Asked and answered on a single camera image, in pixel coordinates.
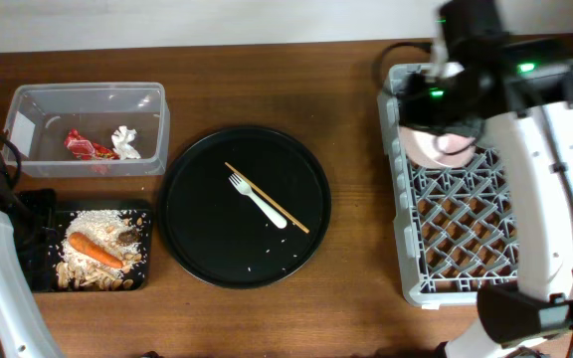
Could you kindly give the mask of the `dark brown food lump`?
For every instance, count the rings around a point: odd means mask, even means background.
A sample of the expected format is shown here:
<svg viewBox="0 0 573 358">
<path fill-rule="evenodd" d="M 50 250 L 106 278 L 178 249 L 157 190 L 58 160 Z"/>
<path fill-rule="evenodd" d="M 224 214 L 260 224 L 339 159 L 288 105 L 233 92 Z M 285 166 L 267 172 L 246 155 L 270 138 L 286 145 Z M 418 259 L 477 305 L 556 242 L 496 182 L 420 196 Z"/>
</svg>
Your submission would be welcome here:
<svg viewBox="0 0 573 358">
<path fill-rule="evenodd" d="M 122 246 L 130 246 L 134 243 L 137 243 L 140 240 L 140 235 L 136 230 L 131 229 L 128 231 L 121 232 L 117 236 L 116 240 Z"/>
</svg>

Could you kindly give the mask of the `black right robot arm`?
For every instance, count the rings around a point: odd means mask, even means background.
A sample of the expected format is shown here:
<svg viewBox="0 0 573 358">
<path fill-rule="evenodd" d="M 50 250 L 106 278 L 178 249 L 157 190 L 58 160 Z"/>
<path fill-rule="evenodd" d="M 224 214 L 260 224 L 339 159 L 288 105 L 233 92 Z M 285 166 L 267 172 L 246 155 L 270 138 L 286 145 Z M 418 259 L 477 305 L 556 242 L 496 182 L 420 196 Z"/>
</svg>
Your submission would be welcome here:
<svg viewBox="0 0 573 358">
<path fill-rule="evenodd" d="M 492 1 L 439 10 L 427 75 L 399 95 L 401 141 L 427 168 L 467 164 L 481 140 L 497 150 L 518 239 L 517 279 L 477 293 L 477 320 L 441 357 L 533 356 L 569 334 L 573 354 L 573 84 L 554 39 L 514 43 Z"/>
</svg>

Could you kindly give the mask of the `white plastic fork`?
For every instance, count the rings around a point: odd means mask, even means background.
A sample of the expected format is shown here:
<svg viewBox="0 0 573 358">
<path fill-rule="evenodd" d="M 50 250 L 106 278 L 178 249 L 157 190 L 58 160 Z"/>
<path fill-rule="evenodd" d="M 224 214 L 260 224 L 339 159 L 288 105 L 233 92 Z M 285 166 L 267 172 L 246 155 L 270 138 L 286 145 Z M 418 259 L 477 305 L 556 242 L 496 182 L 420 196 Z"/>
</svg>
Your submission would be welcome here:
<svg viewBox="0 0 573 358">
<path fill-rule="evenodd" d="M 284 229 L 287 226 L 287 220 L 278 213 L 273 207 L 261 199 L 252 189 L 251 185 L 234 173 L 229 177 L 233 187 L 243 196 L 252 200 L 254 204 L 266 215 L 266 217 L 278 228 Z"/>
</svg>

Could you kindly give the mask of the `wooden chopstick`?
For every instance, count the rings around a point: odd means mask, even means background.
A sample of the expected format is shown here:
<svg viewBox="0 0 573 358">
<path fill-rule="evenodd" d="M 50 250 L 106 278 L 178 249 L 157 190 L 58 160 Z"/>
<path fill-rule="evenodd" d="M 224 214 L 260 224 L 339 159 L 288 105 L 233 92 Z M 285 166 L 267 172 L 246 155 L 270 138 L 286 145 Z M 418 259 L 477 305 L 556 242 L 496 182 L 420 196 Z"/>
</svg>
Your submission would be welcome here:
<svg viewBox="0 0 573 358">
<path fill-rule="evenodd" d="M 257 187 L 252 181 L 246 178 L 242 173 L 240 173 L 236 168 L 234 168 L 228 162 L 225 165 L 232 171 L 232 174 L 238 174 L 242 179 L 244 179 L 248 184 L 251 185 L 254 192 L 263 199 L 267 204 L 273 207 L 278 213 L 280 213 L 286 219 L 286 225 L 288 222 L 291 222 L 298 228 L 300 228 L 304 233 L 309 234 L 310 230 L 304 224 L 302 224 L 299 220 L 297 220 L 293 215 L 291 215 L 288 211 L 286 211 L 282 206 L 280 206 L 276 201 L 274 201 L 269 195 L 267 195 L 264 191 L 262 191 L 259 187 Z"/>
</svg>

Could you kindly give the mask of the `white tissue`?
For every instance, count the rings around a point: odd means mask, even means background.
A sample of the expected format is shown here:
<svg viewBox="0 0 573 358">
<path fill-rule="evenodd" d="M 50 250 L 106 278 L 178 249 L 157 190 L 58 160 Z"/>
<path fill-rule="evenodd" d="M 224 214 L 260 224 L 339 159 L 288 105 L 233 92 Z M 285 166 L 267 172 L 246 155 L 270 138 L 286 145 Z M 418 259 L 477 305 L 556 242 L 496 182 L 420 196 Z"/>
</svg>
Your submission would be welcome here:
<svg viewBox="0 0 573 358">
<path fill-rule="evenodd" d="M 111 136 L 113 152 L 120 160 L 140 159 L 140 153 L 131 145 L 136 137 L 135 129 L 128 129 L 125 125 L 120 126 Z"/>
</svg>

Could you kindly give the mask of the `red snack wrapper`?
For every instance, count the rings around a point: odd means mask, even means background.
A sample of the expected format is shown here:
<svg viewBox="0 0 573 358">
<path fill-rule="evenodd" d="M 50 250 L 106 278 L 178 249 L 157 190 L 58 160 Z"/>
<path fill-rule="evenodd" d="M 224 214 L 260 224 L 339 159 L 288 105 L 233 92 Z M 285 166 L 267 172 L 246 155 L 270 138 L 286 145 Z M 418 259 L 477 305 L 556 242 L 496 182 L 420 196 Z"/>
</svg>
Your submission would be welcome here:
<svg viewBox="0 0 573 358">
<path fill-rule="evenodd" d="M 64 141 L 66 148 L 81 160 L 117 160 L 119 156 L 112 150 L 92 142 L 71 129 Z"/>
</svg>

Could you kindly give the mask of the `pink saucer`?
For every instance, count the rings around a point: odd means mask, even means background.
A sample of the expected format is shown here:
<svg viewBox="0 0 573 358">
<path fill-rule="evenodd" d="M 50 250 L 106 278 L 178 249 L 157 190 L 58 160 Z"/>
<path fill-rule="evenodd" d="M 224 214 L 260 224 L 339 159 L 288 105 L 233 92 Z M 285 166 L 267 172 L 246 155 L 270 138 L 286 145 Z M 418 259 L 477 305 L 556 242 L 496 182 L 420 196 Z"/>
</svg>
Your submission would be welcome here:
<svg viewBox="0 0 573 358">
<path fill-rule="evenodd" d="M 476 151 L 473 138 L 455 134 L 434 135 L 400 126 L 399 137 L 407 157 L 429 169 L 462 167 Z"/>
</svg>

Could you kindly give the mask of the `orange carrot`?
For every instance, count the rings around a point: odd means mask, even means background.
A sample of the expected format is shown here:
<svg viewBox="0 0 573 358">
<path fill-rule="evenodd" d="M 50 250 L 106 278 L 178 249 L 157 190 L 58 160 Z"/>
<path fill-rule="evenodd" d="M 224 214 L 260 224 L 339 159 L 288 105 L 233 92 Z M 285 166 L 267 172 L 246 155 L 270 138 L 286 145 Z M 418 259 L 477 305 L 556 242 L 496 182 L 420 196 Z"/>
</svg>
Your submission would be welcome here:
<svg viewBox="0 0 573 358">
<path fill-rule="evenodd" d="M 123 267 L 123 263 L 120 259 L 106 252 L 104 248 L 97 245 L 82 233 L 72 233 L 68 237 L 68 242 L 76 251 L 98 261 L 107 267 L 113 269 L 121 269 Z"/>
</svg>

